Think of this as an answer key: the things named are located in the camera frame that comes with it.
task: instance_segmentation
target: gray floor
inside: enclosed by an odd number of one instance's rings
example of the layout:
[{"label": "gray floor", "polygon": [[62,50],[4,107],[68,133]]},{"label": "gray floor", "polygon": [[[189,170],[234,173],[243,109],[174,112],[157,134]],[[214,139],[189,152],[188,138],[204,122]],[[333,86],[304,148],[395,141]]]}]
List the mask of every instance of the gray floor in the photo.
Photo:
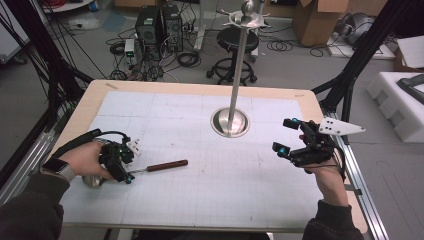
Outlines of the gray floor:
[{"label": "gray floor", "polygon": [[[101,27],[75,36],[106,76],[113,70],[114,60],[105,41],[116,38],[117,33],[133,27],[135,23],[134,14],[117,12],[109,2],[103,1],[102,10],[94,14],[100,20]],[[216,1],[207,2],[206,24],[210,28]],[[220,8],[229,12],[238,10],[222,3],[219,3],[218,9]],[[79,9],[60,17],[67,19],[85,12],[86,9]],[[218,15],[213,28],[220,29],[225,22],[226,18]],[[285,20],[270,19],[269,23],[273,28],[267,31],[290,26]],[[214,31],[207,32],[200,53],[200,66],[180,67],[170,72],[179,83],[216,83],[216,78],[208,79],[205,73],[218,59],[229,56],[217,46],[216,34]],[[291,29],[274,35],[295,39]],[[77,66],[88,75],[103,79],[76,44],[70,41],[69,36],[66,39]],[[292,51],[277,52],[267,49],[266,43],[261,42],[259,58],[252,64],[258,81],[255,84],[249,83],[249,87],[312,89],[337,76],[347,62],[348,59],[345,58],[330,57],[325,49],[322,57],[314,57],[310,54],[310,49],[294,48]],[[366,127],[367,131],[352,135],[350,142],[390,239],[420,240],[424,239],[424,145],[402,143],[390,122],[383,117],[377,104],[365,91],[368,84],[382,71],[393,71],[393,62],[372,60],[357,80],[351,122]],[[46,97],[38,78],[34,77],[31,64],[0,66],[0,76],[0,151],[4,157],[4,161],[0,162],[2,167],[46,109]],[[165,75],[159,81],[177,80]],[[103,239],[104,232],[103,229],[64,228],[61,239]],[[276,234],[275,238],[301,239],[301,235]]]}]

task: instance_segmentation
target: wrist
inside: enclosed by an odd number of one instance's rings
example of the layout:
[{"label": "wrist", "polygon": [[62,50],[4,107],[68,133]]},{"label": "wrist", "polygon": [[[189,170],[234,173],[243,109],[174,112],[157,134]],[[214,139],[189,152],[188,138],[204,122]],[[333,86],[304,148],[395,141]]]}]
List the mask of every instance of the wrist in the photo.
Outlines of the wrist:
[{"label": "wrist", "polygon": [[75,172],[71,165],[62,159],[51,158],[42,166],[42,173],[61,177],[70,182],[75,177]]}]

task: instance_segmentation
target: computer tower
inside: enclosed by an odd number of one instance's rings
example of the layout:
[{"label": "computer tower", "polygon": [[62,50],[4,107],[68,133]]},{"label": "computer tower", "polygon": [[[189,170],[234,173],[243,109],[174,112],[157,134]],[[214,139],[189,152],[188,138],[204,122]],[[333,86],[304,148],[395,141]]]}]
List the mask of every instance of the computer tower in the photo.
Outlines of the computer tower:
[{"label": "computer tower", "polygon": [[160,60],[164,41],[162,17],[158,6],[142,6],[135,24],[144,60]]},{"label": "computer tower", "polygon": [[183,51],[182,19],[177,5],[165,4],[162,7],[165,40],[168,51]]}]

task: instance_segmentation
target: office stool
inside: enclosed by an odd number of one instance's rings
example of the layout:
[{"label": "office stool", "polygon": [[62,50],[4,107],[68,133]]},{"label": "office stool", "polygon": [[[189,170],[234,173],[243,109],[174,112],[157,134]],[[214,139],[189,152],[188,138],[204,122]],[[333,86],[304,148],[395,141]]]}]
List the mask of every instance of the office stool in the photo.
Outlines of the office stool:
[{"label": "office stool", "polygon": [[[234,72],[237,62],[237,52],[239,47],[240,40],[240,28],[230,27],[226,28],[218,33],[216,36],[218,44],[227,50],[227,52],[232,52],[233,55],[231,58],[224,58],[219,60],[212,67],[210,71],[207,71],[206,77],[211,78],[214,74],[219,77],[218,85],[222,81],[233,82]],[[250,53],[255,50],[259,45],[259,38],[252,31],[249,31],[246,41],[246,49],[244,53]],[[250,79],[250,82],[256,82],[258,79],[253,72],[252,67],[246,61],[243,61],[243,69],[240,77],[240,83],[244,86],[247,86],[246,80]]]}]

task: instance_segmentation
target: human hand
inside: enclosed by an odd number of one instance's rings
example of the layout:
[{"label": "human hand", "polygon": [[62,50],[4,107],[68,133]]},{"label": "human hand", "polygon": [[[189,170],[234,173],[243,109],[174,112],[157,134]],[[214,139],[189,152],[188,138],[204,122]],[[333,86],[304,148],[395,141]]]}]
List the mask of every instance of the human hand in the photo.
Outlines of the human hand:
[{"label": "human hand", "polygon": [[100,142],[89,142],[67,151],[59,159],[68,162],[75,175],[100,176],[112,180],[112,175],[99,163],[102,146]]},{"label": "human hand", "polygon": [[303,168],[315,174],[324,202],[334,206],[349,206],[343,179],[333,158],[320,164],[308,164]]}]

